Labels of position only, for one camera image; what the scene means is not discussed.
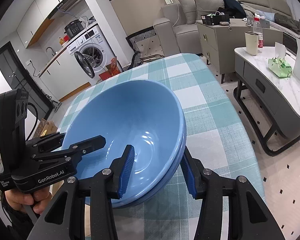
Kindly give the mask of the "person left hand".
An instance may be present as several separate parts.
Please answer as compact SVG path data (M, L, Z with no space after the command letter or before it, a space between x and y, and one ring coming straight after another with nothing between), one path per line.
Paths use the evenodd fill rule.
M33 206L36 214L41 214L52 199L52 194L49 187L40 189L33 194L24 194L18 189L12 189L5 191L5 197L9 206L16 211L25 213L24 205L29 205Z

